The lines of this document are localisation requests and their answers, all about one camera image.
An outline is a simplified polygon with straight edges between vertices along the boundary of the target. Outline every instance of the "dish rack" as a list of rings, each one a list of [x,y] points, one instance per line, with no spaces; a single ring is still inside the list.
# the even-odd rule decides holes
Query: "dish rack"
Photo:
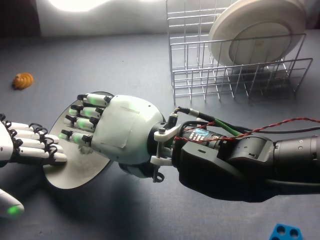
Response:
[[[210,94],[230,95],[233,99],[295,96],[313,61],[298,58],[306,34],[267,36],[243,39],[209,40],[209,31],[217,18],[236,0],[166,0],[169,65],[174,104],[177,97]],[[250,59],[259,41],[272,43],[278,38],[299,38],[297,46],[280,60],[246,65],[223,66],[209,51],[211,44],[220,50],[224,42],[250,44]]]

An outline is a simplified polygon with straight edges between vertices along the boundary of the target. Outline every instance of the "hole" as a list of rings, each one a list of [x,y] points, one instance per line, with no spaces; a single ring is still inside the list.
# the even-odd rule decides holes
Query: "hole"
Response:
[[[298,236],[299,236],[299,233],[296,229],[291,229],[290,230],[290,236],[293,238],[293,239],[297,239]]]
[[[278,226],[278,227],[276,228],[276,232],[277,232],[278,234],[280,234],[280,235],[285,235],[285,233],[286,233],[285,227],[283,227],[283,226]]]

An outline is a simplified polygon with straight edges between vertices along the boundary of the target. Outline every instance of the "blue object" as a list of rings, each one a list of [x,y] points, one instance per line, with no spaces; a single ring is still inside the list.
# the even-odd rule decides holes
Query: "blue object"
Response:
[[[278,223],[269,240],[303,240],[303,237],[299,228]]]

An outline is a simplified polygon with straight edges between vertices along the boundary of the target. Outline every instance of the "orange object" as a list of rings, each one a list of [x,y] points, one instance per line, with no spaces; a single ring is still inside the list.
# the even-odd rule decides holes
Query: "orange object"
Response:
[[[32,77],[32,75],[28,72],[22,72],[22,73],[18,73],[14,80],[13,80],[13,87],[15,89],[25,89],[27,87],[30,87],[31,84],[34,82],[34,78]]]

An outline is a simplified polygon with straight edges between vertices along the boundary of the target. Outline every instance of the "white backdrop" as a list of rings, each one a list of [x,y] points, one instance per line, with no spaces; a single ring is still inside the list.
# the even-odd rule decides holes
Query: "white backdrop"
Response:
[[[79,4],[83,1],[89,2],[90,0],[78,0]],[[168,1],[174,11],[183,10],[184,0]],[[191,9],[199,7],[199,0],[186,1]],[[202,0],[202,9],[204,8],[203,5],[214,8],[215,1],[217,1],[217,7],[226,7],[231,3],[231,0]],[[309,18],[320,8],[320,0],[301,1],[305,5]],[[43,36],[157,34],[167,32],[165,0],[109,0],[86,12],[63,11],[53,6],[49,0],[36,0],[36,5]]]

